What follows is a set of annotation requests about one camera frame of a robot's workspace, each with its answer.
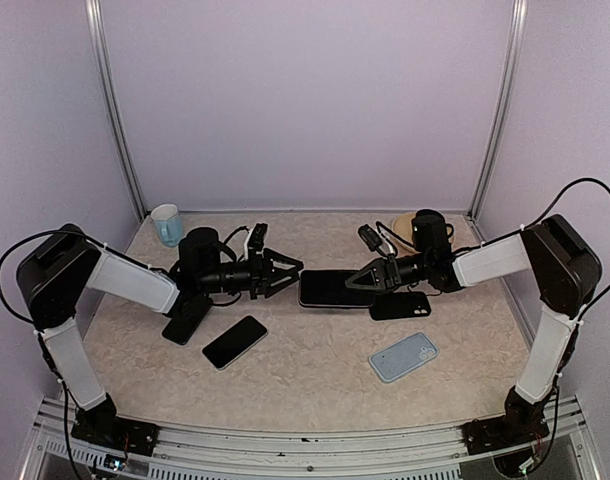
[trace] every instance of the robotic arm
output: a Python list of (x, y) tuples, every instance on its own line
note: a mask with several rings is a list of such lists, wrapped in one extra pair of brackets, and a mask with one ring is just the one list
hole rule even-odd
[[(43, 356), (79, 407), (72, 436), (142, 455), (152, 454), (158, 428), (116, 416), (74, 319), (83, 290), (110, 293), (171, 317), (163, 336), (185, 344), (213, 305), (210, 294), (249, 291), (251, 299), (271, 297), (297, 282), (303, 268), (299, 260), (263, 248), (266, 224), (249, 234), (241, 261), (219, 241), (216, 230), (192, 230), (179, 244), (179, 261), (170, 273), (95, 245), (75, 225), (59, 232), (19, 264), (16, 278)], [(221, 262), (221, 252), (232, 261)]]
[[(384, 255), (349, 278), (347, 286), (383, 294), (427, 280), (448, 293), (531, 270), (543, 305), (527, 365), (507, 396), (505, 415), (470, 422), (463, 432), (470, 454), (521, 445), (537, 435), (546, 437), (549, 430), (543, 409), (573, 353), (577, 318), (601, 277), (597, 256), (560, 215), (463, 254), (451, 251), (446, 224), (438, 212), (423, 211), (412, 227), (418, 254)], [(383, 239), (369, 226), (361, 227), (359, 235), (370, 250), (382, 252)]]

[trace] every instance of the white arm segment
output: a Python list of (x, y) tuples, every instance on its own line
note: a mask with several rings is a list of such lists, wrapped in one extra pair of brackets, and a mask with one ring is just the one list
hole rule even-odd
[(87, 288), (140, 303), (157, 313), (167, 313), (178, 297), (176, 284), (165, 275), (141, 268), (105, 250)]
[(70, 318), (58, 327), (46, 328), (39, 335), (43, 337), (58, 372), (81, 408), (89, 410), (102, 403), (106, 398), (105, 389), (96, 378), (83, 349), (76, 321)]
[(532, 269), (520, 234), (461, 255), (452, 265), (463, 287)]
[(529, 403), (540, 402), (551, 391), (554, 375), (575, 327), (575, 319), (543, 305), (527, 365), (516, 382), (516, 393)]

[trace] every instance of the marble tabletop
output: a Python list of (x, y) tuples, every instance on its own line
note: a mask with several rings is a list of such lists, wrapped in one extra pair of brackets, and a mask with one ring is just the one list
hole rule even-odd
[[(240, 225), (269, 224), (265, 245), (301, 259), (306, 269), (360, 268), (374, 259), (359, 226), (384, 213), (186, 214), (185, 231), (216, 228), (224, 238)], [(448, 215), (455, 246), (475, 244), (464, 218)], [(241, 234), (230, 246), (242, 253)], [(176, 249), (162, 246), (150, 219), (128, 253), (170, 267)], [(431, 288), (421, 287), (427, 292)], [(270, 299), (214, 308), (190, 342), (161, 336), (167, 318), (106, 295), (85, 349), (120, 414), (151, 421), (256, 431), (379, 430), (470, 420), (503, 411), (527, 348), (497, 281), (430, 297), (426, 318), (375, 322), (365, 310), (301, 307), (298, 286)], [(222, 371), (202, 348), (246, 315), (269, 334)], [(384, 384), (369, 356), (416, 332), (440, 349), (436, 359)]]

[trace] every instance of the light blue mug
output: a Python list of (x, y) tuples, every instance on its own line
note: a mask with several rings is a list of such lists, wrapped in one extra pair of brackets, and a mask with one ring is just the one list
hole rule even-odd
[(178, 207), (166, 203), (152, 210), (152, 220), (161, 243), (166, 247), (175, 247), (183, 238), (183, 225), (178, 214)]

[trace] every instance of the blue phone case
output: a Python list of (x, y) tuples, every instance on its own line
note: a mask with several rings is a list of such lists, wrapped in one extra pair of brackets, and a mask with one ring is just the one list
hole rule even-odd
[(424, 333), (415, 333), (369, 357), (369, 363), (385, 383), (391, 383), (438, 356), (438, 347)]

